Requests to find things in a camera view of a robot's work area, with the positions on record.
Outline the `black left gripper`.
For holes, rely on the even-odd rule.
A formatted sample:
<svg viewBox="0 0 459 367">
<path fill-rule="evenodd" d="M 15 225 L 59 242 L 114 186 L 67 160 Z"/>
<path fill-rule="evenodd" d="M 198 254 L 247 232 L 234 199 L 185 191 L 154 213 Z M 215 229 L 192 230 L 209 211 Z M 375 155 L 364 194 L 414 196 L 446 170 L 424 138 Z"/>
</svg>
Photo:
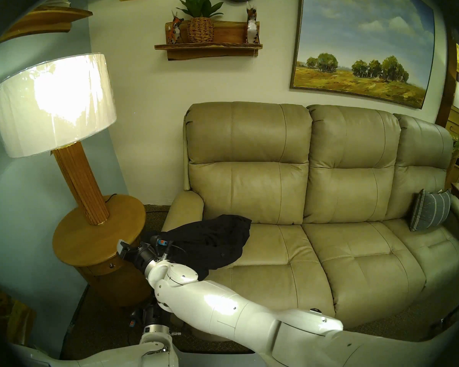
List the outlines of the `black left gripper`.
<svg viewBox="0 0 459 367">
<path fill-rule="evenodd" d="M 169 312 L 162 309 L 158 303 L 147 304 L 143 308 L 142 314 L 143 326 L 163 325 L 169 326 Z"/>
</svg>

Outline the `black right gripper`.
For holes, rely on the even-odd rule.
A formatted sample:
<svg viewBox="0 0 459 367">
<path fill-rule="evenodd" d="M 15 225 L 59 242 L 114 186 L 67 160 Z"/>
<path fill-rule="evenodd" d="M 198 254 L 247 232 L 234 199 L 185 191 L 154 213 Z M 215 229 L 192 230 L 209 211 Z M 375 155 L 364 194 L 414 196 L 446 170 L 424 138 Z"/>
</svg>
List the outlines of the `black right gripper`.
<svg viewBox="0 0 459 367">
<path fill-rule="evenodd" d="M 156 266 L 160 258 L 155 249 L 148 243 L 140 242 L 134 252 L 132 264 L 141 272 L 148 273 Z"/>
</svg>

